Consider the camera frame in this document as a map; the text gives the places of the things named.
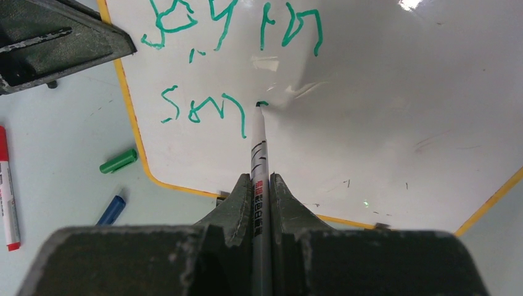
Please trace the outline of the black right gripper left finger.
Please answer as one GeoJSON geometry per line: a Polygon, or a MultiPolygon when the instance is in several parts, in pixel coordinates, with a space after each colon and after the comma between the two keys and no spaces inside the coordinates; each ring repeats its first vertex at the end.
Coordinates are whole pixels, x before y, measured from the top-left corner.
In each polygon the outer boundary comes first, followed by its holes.
{"type": "Polygon", "coordinates": [[[62,228],[19,295],[250,295],[250,176],[192,225],[62,228]]]}

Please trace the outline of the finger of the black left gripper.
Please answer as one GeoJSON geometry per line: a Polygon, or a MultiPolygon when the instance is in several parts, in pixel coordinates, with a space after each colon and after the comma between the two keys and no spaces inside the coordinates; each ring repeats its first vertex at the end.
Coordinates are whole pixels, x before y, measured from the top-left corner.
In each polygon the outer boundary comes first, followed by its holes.
{"type": "Polygon", "coordinates": [[[137,51],[129,34],[78,1],[1,1],[1,94],[42,84],[137,51]]]}

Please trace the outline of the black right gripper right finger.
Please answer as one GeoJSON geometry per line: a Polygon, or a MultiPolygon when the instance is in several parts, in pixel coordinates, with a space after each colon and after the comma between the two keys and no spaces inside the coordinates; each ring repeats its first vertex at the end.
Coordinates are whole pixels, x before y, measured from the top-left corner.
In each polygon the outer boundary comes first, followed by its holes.
{"type": "Polygon", "coordinates": [[[337,230],[272,174],[275,295],[487,295],[467,248],[443,231],[337,230]]]}

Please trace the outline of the green marker pen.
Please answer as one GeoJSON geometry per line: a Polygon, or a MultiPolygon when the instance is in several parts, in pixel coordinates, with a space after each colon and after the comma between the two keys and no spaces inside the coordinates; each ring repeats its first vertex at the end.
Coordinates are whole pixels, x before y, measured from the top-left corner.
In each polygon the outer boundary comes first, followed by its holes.
{"type": "Polygon", "coordinates": [[[272,254],[270,225],[270,182],[265,118],[262,108],[267,103],[255,105],[251,149],[250,180],[252,198],[252,294],[272,295],[272,254]]]}

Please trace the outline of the green marker cap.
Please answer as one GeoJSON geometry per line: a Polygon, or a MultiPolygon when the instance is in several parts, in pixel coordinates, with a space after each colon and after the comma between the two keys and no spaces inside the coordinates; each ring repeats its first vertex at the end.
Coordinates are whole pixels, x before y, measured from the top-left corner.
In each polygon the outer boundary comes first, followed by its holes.
{"type": "Polygon", "coordinates": [[[121,154],[109,159],[99,166],[102,174],[115,173],[138,160],[138,153],[135,149],[128,149],[121,154]]]}

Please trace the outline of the yellow framed whiteboard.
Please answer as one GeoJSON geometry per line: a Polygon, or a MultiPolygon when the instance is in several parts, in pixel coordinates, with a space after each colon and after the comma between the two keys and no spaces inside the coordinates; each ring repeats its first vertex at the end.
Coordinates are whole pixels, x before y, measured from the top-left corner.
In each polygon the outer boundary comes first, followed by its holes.
{"type": "Polygon", "coordinates": [[[99,1],[144,170],[270,171],[338,223],[464,233],[522,179],[521,1],[99,1]]]}

